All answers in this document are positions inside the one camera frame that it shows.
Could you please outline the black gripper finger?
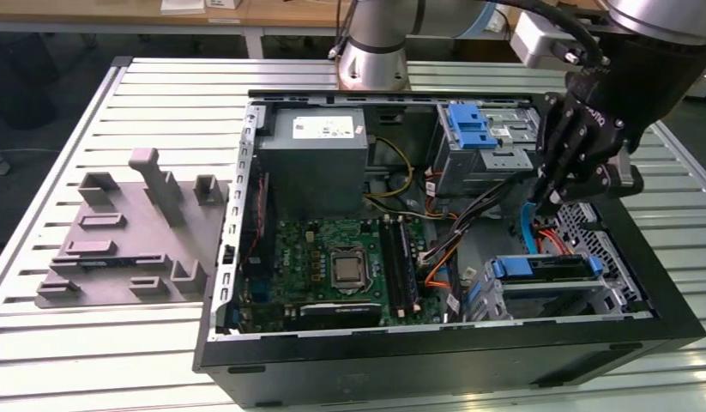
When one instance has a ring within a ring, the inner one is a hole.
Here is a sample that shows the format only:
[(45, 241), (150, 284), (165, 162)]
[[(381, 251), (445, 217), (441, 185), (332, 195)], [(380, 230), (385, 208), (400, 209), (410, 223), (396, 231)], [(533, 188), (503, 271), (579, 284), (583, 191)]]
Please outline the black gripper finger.
[(643, 189), (645, 181), (634, 166), (602, 164), (586, 177), (567, 178), (555, 193), (559, 203), (567, 204), (587, 202), (597, 197), (634, 196)]
[(531, 187), (537, 215), (554, 215), (563, 204), (586, 196), (589, 172), (581, 155), (589, 128), (583, 114), (582, 104), (569, 94), (543, 95), (537, 138), (541, 163)]

